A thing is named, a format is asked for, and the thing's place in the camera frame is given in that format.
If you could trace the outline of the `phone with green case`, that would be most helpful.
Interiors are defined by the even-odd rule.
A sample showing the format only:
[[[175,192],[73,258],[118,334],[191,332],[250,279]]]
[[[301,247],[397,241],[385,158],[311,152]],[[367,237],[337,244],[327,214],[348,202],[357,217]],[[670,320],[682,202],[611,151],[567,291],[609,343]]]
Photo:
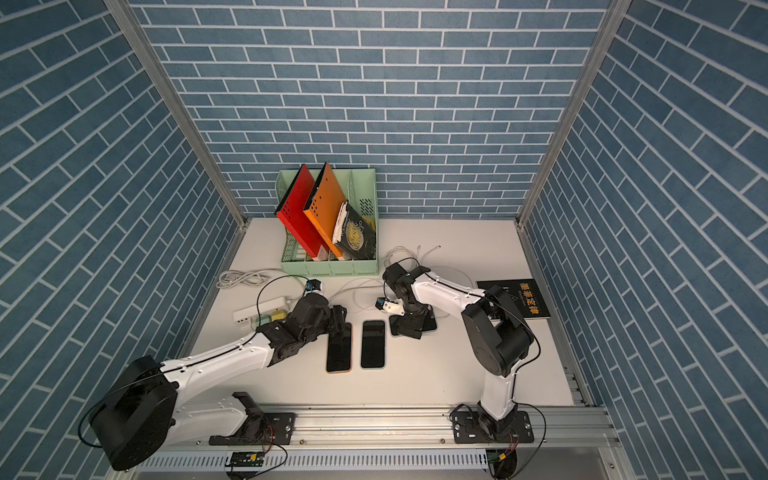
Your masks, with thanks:
[[[389,326],[393,336],[405,336],[414,339],[420,339],[423,333],[437,329],[437,323],[432,314],[420,323],[411,317],[392,315],[389,317]]]

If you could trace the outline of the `phone with orange case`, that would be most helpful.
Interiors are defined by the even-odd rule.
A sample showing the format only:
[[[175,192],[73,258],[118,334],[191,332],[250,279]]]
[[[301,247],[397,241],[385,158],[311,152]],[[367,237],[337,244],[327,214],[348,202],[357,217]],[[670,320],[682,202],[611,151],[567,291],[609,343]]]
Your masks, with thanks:
[[[340,331],[330,333],[327,345],[326,372],[342,373],[351,369],[352,325],[344,324]]]

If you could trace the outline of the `black phone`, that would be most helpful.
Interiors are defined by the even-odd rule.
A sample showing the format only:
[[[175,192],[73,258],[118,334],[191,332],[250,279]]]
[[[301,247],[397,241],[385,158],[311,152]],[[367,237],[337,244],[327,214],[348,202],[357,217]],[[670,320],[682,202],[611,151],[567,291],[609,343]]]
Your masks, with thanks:
[[[385,366],[385,322],[368,320],[363,322],[361,367],[380,369]]]

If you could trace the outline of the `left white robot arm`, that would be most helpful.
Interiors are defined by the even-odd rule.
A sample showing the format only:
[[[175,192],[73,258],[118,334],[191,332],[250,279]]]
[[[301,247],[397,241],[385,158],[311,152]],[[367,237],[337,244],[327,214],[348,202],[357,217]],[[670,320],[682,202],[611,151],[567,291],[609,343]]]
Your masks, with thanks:
[[[307,293],[285,318],[251,335],[166,362],[146,355],[132,361],[86,418],[111,467],[131,469],[166,445],[208,438],[214,446],[288,443],[249,393],[237,391],[205,407],[188,402],[234,377],[265,369],[319,336],[343,331],[347,310]]]

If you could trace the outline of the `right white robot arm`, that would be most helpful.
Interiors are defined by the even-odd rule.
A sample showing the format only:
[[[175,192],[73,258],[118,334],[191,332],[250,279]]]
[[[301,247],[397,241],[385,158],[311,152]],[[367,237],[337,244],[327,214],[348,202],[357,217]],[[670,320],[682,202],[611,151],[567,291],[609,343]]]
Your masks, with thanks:
[[[486,370],[478,412],[471,415],[473,427],[492,441],[511,435],[517,374],[538,343],[513,296],[501,286],[481,291],[440,280],[420,264],[408,271],[394,263],[382,279],[403,307],[390,317],[395,335],[419,339],[436,326],[435,309],[463,321],[473,354]]]

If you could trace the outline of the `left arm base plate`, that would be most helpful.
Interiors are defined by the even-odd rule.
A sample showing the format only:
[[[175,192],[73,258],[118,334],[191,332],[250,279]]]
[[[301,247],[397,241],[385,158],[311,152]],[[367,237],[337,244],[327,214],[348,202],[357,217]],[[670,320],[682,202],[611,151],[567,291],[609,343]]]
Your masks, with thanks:
[[[230,435],[214,435],[210,446],[243,447],[252,445],[289,445],[295,425],[295,413],[249,415]]]

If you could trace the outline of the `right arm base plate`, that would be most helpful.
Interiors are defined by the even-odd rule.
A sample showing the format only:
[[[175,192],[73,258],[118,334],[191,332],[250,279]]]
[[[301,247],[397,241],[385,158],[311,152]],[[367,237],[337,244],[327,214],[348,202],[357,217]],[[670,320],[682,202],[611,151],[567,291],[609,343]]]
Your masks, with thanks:
[[[463,409],[452,412],[450,420],[457,444],[531,444],[535,440],[532,422],[528,413],[523,410],[512,412],[502,420],[496,420],[483,412]]]

